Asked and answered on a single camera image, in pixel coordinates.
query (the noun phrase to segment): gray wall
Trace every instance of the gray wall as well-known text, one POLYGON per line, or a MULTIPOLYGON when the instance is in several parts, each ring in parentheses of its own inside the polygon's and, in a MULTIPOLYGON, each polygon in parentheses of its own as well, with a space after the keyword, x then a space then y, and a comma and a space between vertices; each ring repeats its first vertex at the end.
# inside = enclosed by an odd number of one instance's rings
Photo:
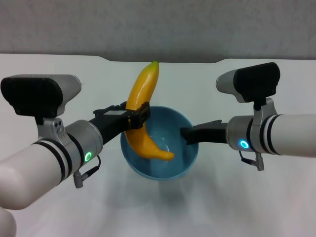
POLYGON ((315 0, 0 0, 0 52, 118 61, 316 58, 315 0))

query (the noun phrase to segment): white tabletop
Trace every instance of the white tabletop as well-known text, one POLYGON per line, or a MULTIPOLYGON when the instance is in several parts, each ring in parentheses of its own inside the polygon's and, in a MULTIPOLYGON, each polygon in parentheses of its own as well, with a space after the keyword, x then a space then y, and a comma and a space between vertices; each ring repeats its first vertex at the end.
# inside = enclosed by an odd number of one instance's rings
MULTIPOLYGON (((172 107, 193 124, 252 114, 252 104, 217 91, 219 75, 276 62, 273 96, 280 114, 316 114, 316 61, 227 59, 214 64, 161 63, 151 105, 172 107)), ((16 74, 73 74, 81 93, 65 125, 128 98, 147 63, 95 56, 0 54, 0 79, 16 74)), ((33 118, 19 117, 0 95, 1 158, 37 139, 33 118)), ((248 158, 254 154, 245 154, 248 158)), ((19 237, 297 237, 316 233, 316 159, 264 155, 265 171, 240 161, 225 144, 200 144, 186 176, 152 181, 125 161, 119 137, 105 145, 100 170, 76 189, 71 178, 25 210, 12 211, 19 237)), ((85 171, 96 160, 83 167, 85 171)))

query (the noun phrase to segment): blue bowl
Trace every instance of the blue bowl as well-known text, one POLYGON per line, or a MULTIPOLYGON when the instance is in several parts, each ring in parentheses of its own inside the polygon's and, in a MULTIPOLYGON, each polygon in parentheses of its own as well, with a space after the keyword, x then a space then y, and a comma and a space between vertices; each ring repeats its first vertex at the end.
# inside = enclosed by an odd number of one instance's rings
POLYGON ((198 144, 186 145, 180 135, 181 127, 193 127, 190 121, 178 111, 163 107, 150 106, 150 118, 146 129, 161 150, 174 153, 174 159, 146 159, 137 155, 127 142, 125 133, 120 136, 120 145, 127 163, 136 173, 153 180, 169 180, 185 174, 198 155, 198 144))

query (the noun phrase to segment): yellow banana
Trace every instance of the yellow banana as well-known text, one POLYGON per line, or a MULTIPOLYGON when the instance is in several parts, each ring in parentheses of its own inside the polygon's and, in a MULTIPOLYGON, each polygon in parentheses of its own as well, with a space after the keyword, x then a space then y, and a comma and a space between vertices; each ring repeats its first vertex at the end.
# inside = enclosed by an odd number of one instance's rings
MULTIPOLYGON (((156 61, 142 70, 127 100, 127 109, 136 110, 140 108, 143 103, 150 101, 157 84, 158 76, 159 63, 156 61)), ((132 149, 141 157, 158 158, 162 160, 171 160, 174 158, 173 153, 161 151, 154 143, 147 133, 145 123, 142 128, 126 131, 125 134, 132 149)))

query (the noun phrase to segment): black stripe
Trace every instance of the black stripe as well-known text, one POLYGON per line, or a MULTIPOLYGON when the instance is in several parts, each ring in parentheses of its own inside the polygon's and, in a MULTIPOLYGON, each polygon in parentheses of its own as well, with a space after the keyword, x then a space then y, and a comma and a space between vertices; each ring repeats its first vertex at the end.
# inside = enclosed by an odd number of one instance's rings
POLYGON ((269 126, 268 126, 268 131, 267 131, 267 140, 268 140, 268 145, 269 145, 269 148, 272 152, 274 152, 275 154, 279 155, 279 153, 276 152, 276 150, 274 149, 273 145, 272 145, 272 140, 271 140, 271 130, 272 130, 272 125, 273 123, 275 122, 275 120, 277 119, 277 117, 279 117, 281 115, 277 115, 275 116, 273 119, 271 119, 270 123, 269 123, 269 126))
POLYGON ((249 144, 250 149, 253 150, 254 152, 257 152, 257 151, 253 148, 252 143, 251 143, 251 140, 250 140, 250 131, 251 131, 252 123, 253 123, 253 118, 250 120, 250 122, 249 122, 249 124, 248 124, 247 133, 246 133, 246 138, 247 138, 247 142, 248 142, 248 144, 249 144))
POLYGON ((76 147, 78 148, 79 154, 80 154, 80 167, 81 168, 84 164, 84 153, 83 153, 83 149, 80 145, 80 143, 78 142, 78 140, 71 134, 67 133, 70 140, 72 140, 72 142, 76 145, 76 147))
POLYGON ((70 155, 68 153, 68 151, 66 150, 66 148, 64 148, 64 146, 62 144, 60 144, 59 142, 53 140, 53 139, 50 139, 50 138, 43 138, 43 139, 40 139, 40 141, 48 141, 48 142, 51 142, 52 144, 54 144, 56 147, 58 147, 62 153, 64 153, 65 155, 65 158, 66 158, 66 161, 67 161, 67 165, 68 165, 68 174, 67 174, 67 177, 69 177, 69 175, 71 175, 71 171, 73 170, 73 162, 70 158, 70 155))
POLYGON ((265 120, 263 120, 262 125, 260 127, 260 133, 259 133, 260 144, 261 144, 263 150, 265 150, 265 152, 268 154, 272 154, 272 153, 266 147, 265 140, 264 140, 264 130, 265 130, 265 126, 267 124, 267 121, 269 118, 271 118, 271 116, 273 116, 273 115, 270 115, 270 116, 266 117, 265 120))
POLYGON ((63 159, 61 158, 60 154, 58 153, 58 151, 55 150, 55 148, 53 148, 51 145, 45 143, 45 142, 41 142, 41 141, 37 141, 37 142, 34 142, 33 144, 38 144, 38 145, 41 145, 47 149, 49 149, 53 154, 54 156, 56 157, 58 163, 59 163, 59 166, 60 166, 60 171, 61 171, 61 180, 59 183, 61 183, 64 179, 65 179, 65 165, 64 165, 64 162, 63 162, 63 159))

